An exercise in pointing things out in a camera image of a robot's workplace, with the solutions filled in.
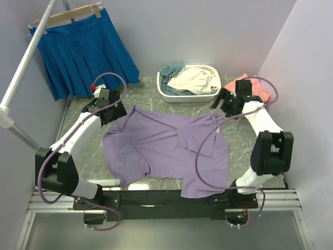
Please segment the purple t shirt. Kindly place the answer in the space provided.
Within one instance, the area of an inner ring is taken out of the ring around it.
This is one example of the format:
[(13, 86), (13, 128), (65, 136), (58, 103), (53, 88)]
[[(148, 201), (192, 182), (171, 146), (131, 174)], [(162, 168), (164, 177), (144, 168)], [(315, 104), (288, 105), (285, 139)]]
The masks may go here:
[(163, 114), (130, 108), (103, 137), (110, 171), (126, 186), (144, 177), (181, 179), (181, 196), (202, 198), (223, 191), (229, 179), (224, 117)]

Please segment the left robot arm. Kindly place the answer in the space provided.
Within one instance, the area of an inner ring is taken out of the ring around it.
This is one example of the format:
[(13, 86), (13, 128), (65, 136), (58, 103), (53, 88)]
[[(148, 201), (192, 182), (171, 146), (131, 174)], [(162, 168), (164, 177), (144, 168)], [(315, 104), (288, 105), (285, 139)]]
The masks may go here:
[(44, 190), (87, 199), (97, 205), (104, 203), (102, 186), (80, 178), (75, 159), (95, 132), (125, 116), (126, 110), (116, 90), (101, 87), (94, 95), (67, 133), (49, 148), (40, 148), (35, 154), (35, 185), (42, 200), (48, 204), (55, 201), (48, 200)]

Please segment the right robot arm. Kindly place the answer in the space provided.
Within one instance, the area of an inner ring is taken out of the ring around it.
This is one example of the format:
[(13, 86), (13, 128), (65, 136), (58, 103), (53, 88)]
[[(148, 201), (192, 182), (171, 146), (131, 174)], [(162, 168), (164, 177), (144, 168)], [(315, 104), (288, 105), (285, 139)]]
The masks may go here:
[(273, 104), (262, 90), (261, 77), (241, 76), (219, 91), (212, 109), (220, 107), (227, 117), (245, 117), (257, 139), (251, 156), (250, 167), (233, 186), (237, 193), (252, 194), (267, 180), (290, 169), (294, 137), (285, 132), (268, 114), (266, 107)]

